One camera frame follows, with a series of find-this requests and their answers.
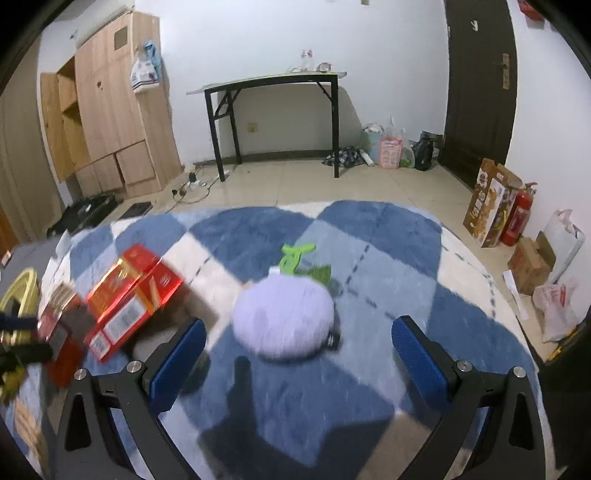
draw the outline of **black folding table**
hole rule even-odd
[[[199,90],[187,92],[187,95],[197,93],[205,94],[205,103],[207,105],[207,115],[209,117],[209,128],[212,133],[213,152],[216,156],[217,171],[221,181],[226,181],[223,172],[222,156],[220,155],[220,146],[217,139],[216,120],[230,117],[232,126],[232,136],[234,137],[234,148],[236,149],[236,161],[242,163],[240,155],[240,145],[238,143],[238,132],[236,131],[236,118],[234,117],[234,101],[238,94],[246,89],[253,87],[265,87],[269,85],[285,85],[287,83],[316,83],[322,89],[323,93],[330,100],[332,107],[332,151],[335,156],[335,178],[339,178],[339,79],[344,78],[346,72],[299,72],[283,73],[278,75],[268,75],[264,77],[253,77],[249,79],[234,80],[225,83],[211,83],[205,85]],[[330,94],[322,86],[322,83],[330,83]],[[213,110],[212,93],[224,92],[222,100],[219,102],[216,110]],[[222,107],[226,106],[224,112],[220,112]]]

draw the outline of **blue and white rug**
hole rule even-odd
[[[330,264],[337,282],[341,348],[304,362],[265,362],[234,338],[233,303],[244,283],[278,264],[283,244],[309,242],[317,246],[303,266]],[[339,201],[122,220],[73,238],[61,264],[44,276],[41,308],[61,281],[87,295],[135,243],[162,256],[212,312],[209,368],[197,371],[161,415],[202,479],[396,478],[437,421],[392,348],[391,323],[403,314],[453,358],[482,371],[524,367],[553,464],[536,370],[517,319],[483,265],[427,212]],[[120,354],[98,365],[89,356],[86,366],[98,374],[119,371],[128,360]],[[132,463],[151,478],[121,423]],[[456,472],[479,427],[476,420]]]

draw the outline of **wooden cabinet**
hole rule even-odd
[[[119,17],[76,53],[80,114],[91,160],[98,160],[144,140],[144,127],[129,77],[133,64],[132,14]]]
[[[76,172],[76,178],[78,179],[84,197],[92,197],[102,192],[99,179],[96,176],[95,166],[92,163],[78,170]]]
[[[146,142],[140,142],[117,152],[117,161],[125,183],[131,185],[154,178],[154,167]]]
[[[131,88],[134,52],[148,40],[160,48],[160,20],[127,13],[78,49],[61,82],[45,80],[58,100],[46,119],[56,170],[60,180],[76,171],[85,196],[158,192],[182,172],[163,83],[137,95]]]
[[[99,161],[94,162],[93,166],[95,168],[96,178],[99,180],[100,188],[103,192],[123,187],[114,155],[101,158]]]
[[[70,148],[66,140],[63,118],[60,109],[60,96],[58,78],[55,73],[42,73],[41,86],[41,110],[43,112],[43,125],[47,137],[47,145],[53,159],[57,178],[65,181],[76,169],[70,155]]]
[[[40,79],[43,124],[60,181],[90,161],[78,109],[74,68],[72,57],[57,73],[42,73]]]

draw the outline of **metal screw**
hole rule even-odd
[[[523,367],[514,367],[513,373],[516,377],[523,378],[525,377],[525,369]]]
[[[142,362],[140,362],[139,360],[134,360],[132,362],[129,362],[127,364],[127,371],[130,374],[134,374],[136,373],[140,368],[142,368]]]
[[[79,370],[76,370],[76,373],[74,374],[74,378],[77,380],[82,380],[85,376],[86,368],[80,368]]]
[[[456,365],[462,372],[469,372],[472,370],[472,364],[468,360],[458,360]]]

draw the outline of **tile floor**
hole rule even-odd
[[[163,212],[181,212],[201,207],[239,207],[290,205],[293,203],[330,200],[373,200],[414,205],[438,217],[478,257],[494,276],[499,289],[517,313],[515,300],[502,279],[507,261],[514,248],[499,245],[480,248],[462,225],[472,191],[441,166],[421,172],[414,169],[383,170],[378,167],[357,166],[342,171],[341,178],[333,178],[333,169],[319,159],[263,161],[226,166],[230,175],[224,183],[217,178],[215,166],[198,169],[199,179],[211,186],[190,190],[178,202],[171,189],[178,189],[188,173],[173,180],[162,192],[124,201],[105,222],[117,220],[135,202],[151,201],[154,207],[149,215]],[[541,342],[541,332],[535,319],[531,298],[524,299],[531,319],[523,322],[530,341],[542,358],[554,349]]]

